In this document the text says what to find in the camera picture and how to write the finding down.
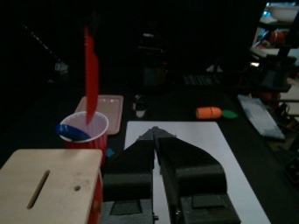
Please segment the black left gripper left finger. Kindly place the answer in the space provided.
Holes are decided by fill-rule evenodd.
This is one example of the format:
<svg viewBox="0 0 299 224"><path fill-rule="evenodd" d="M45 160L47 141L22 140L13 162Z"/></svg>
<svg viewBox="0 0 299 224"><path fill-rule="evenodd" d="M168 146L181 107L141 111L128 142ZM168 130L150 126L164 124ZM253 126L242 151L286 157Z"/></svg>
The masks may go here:
<svg viewBox="0 0 299 224"><path fill-rule="evenodd" d="M105 168L100 224L153 224L154 138L149 129Z"/></svg>

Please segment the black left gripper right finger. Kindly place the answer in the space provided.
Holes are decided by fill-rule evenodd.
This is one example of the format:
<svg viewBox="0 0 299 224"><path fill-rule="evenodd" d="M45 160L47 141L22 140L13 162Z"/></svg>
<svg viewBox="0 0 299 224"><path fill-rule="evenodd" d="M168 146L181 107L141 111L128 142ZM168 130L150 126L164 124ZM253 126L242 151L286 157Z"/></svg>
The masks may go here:
<svg viewBox="0 0 299 224"><path fill-rule="evenodd" d="M240 224L222 166L200 147L154 129L170 224Z"/></svg>

